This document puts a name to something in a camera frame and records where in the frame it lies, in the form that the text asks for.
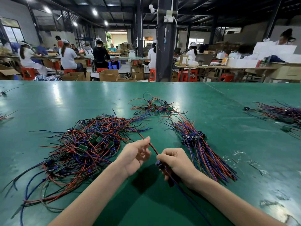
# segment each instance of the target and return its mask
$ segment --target electrical outlet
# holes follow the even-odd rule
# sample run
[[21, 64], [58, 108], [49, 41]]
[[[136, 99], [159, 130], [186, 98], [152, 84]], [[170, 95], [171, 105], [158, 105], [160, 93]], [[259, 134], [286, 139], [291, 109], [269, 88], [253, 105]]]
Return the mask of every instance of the electrical outlet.
[[173, 23], [173, 16], [165, 16], [164, 17], [164, 22], [168, 22], [168, 23]]

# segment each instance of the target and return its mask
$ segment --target green workbench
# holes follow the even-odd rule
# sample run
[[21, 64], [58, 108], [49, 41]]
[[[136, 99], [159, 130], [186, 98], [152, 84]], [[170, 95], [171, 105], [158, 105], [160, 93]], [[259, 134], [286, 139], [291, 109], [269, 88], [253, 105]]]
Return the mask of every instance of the green workbench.
[[[51, 150], [38, 145], [56, 141], [45, 139], [51, 136], [49, 133], [28, 131], [66, 131], [80, 119], [113, 114], [111, 108], [119, 117], [130, 118], [134, 111], [128, 102], [150, 93], [188, 111], [196, 129], [208, 136], [211, 148], [237, 167], [240, 178], [228, 184], [228, 189], [283, 222], [288, 215], [301, 222], [301, 141], [281, 131], [278, 123], [242, 112], [245, 106], [254, 108], [253, 102], [271, 104], [275, 99], [300, 106], [300, 84], [0, 81], [0, 86], [19, 87], [9, 91], [7, 97], [0, 97], [0, 113], [17, 110], [13, 119], [0, 122], [1, 186], [48, 156]], [[153, 129], [143, 135], [151, 137], [159, 152], [182, 147], [180, 139], [160, 119], [153, 117], [148, 125]], [[137, 134], [130, 137], [140, 139]], [[250, 160], [258, 163], [263, 176], [247, 163]], [[177, 188], [169, 188], [164, 182], [155, 162], [152, 154], [122, 185], [95, 225], [206, 225]], [[19, 225], [20, 214], [14, 214], [29, 179], [37, 171], [17, 182], [18, 191], [12, 189], [6, 198], [5, 192], [0, 194], [0, 225]], [[39, 181], [32, 182], [29, 190]], [[67, 207], [84, 187], [50, 205]], [[232, 225], [207, 201], [195, 199], [213, 225]], [[24, 225], [46, 225], [56, 215], [41, 204], [28, 207], [24, 210]]]

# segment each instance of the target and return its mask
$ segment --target hand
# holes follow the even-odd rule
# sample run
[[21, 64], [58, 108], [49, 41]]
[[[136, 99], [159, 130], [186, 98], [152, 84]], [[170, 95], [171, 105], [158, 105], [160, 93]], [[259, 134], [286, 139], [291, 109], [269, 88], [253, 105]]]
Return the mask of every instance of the hand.
[[[157, 159], [167, 163], [189, 188], [193, 188], [197, 178], [210, 179], [194, 167], [182, 148], [166, 148], [162, 154], [157, 155]], [[162, 174], [164, 180], [167, 181], [169, 178], [167, 172], [163, 171]]]
[[148, 149], [150, 140], [150, 137], [146, 137], [144, 140], [128, 143], [115, 160], [119, 165], [125, 167], [128, 177], [133, 175], [150, 158], [151, 152]]

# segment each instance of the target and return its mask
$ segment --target black shirt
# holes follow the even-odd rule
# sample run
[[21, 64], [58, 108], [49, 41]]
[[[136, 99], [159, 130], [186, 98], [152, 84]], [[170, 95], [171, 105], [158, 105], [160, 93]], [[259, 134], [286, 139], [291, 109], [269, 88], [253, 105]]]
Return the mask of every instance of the black shirt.
[[93, 48], [93, 55], [97, 63], [102, 63], [104, 61], [104, 57], [110, 59], [110, 55], [108, 54], [107, 49], [105, 49], [104, 47]]

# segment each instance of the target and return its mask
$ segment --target ceiling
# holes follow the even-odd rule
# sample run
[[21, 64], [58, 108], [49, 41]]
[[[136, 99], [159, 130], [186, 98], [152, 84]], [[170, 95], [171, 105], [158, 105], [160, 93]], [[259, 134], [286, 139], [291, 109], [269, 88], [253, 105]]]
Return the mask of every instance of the ceiling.
[[[26, 4], [25, 0], [14, 0]], [[243, 27], [248, 24], [269, 20], [278, 0], [179, 0], [178, 26], [185, 30], [208, 30], [213, 23], [213, 16], [218, 15], [218, 27]], [[150, 13], [149, 4], [157, 8], [158, 0], [143, 0], [144, 28], [156, 27], [156, 16]], [[47, 5], [53, 10], [67, 10], [78, 15], [84, 21], [104, 26], [109, 29], [121, 29], [131, 26], [135, 0], [31, 0], [33, 9], [43, 9]], [[282, 0], [277, 18], [290, 19], [301, 13], [301, 0]]]

